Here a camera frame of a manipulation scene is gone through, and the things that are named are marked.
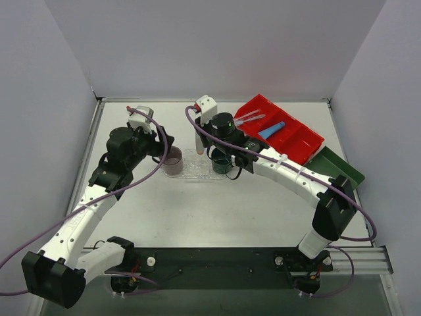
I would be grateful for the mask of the dark green mug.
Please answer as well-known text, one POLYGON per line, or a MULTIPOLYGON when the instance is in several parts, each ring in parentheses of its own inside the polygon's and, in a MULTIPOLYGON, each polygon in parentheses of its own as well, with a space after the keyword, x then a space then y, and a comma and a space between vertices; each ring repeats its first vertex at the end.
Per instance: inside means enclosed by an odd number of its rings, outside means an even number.
POLYGON ((231 158, 217 148, 212 150, 210 159, 212 169, 217 174, 228 174, 233 169, 231 158))

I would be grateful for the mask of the blue toothpaste tube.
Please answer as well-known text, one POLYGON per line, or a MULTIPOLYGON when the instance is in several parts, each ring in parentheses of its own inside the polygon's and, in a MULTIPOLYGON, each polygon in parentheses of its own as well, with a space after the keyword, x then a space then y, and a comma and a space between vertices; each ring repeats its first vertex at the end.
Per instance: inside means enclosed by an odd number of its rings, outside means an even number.
POLYGON ((281 129, 283 129, 285 127, 285 122, 281 121, 278 122, 264 130, 261 130, 260 132, 258 132, 258 135, 264 139, 267 140, 269 139, 269 137, 271 137, 272 135, 274 135, 275 133, 277 133, 278 131, 280 131, 281 129))

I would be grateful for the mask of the purple cup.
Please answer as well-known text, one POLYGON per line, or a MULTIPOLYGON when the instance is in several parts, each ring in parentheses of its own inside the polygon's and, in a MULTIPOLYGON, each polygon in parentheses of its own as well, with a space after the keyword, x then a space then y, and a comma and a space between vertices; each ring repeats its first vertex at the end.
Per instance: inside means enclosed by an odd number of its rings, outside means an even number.
POLYGON ((163 172, 169 176, 174 176, 183 170, 183 154, 181 149, 172 146, 162 165, 163 172))

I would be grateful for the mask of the white orange-capped toothpaste tube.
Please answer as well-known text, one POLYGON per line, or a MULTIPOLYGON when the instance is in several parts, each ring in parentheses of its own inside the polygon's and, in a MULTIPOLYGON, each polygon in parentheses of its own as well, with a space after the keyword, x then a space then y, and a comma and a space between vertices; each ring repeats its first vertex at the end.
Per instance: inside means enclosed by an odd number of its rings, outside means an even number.
POLYGON ((204 147, 201 141, 201 135, 198 132, 195 133, 195 150, 198 155, 202 155, 204 153, 204 147))

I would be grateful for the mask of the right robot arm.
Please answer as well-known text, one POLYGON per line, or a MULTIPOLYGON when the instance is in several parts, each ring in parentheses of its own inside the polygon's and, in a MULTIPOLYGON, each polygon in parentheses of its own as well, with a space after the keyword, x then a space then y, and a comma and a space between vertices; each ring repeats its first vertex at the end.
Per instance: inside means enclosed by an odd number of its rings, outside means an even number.
POLYGON ((229 113, 218 113, 204 126, 191 121, 197 141, 215 146, 234 164, 287 188, 315 209, 311 229, 298 244, 299 251, 315 259, 329 244, 341 238, 357 212, 353 188, 345 176, 332 178, 301 166, 264 141, 235 127, 229 113))

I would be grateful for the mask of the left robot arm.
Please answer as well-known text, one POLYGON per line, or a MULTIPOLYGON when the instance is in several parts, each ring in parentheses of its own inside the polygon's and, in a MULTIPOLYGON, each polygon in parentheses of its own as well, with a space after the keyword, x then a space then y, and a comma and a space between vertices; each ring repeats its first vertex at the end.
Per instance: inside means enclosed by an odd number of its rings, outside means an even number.
POLYGON ((94 170, 75 210, 64 218, 55 235, 36 253, 29 251, 21 265, 29 293, 70 308, 86 285, 111 267, 131 269, 133 244, 112 237, 87 255, 82 250, 109 211, 133 187, 133 171, 147 156, 163 157, 174 138, 163 126, 156 131, 144 127, 119 127, 107 140, 107 151, 94 170))

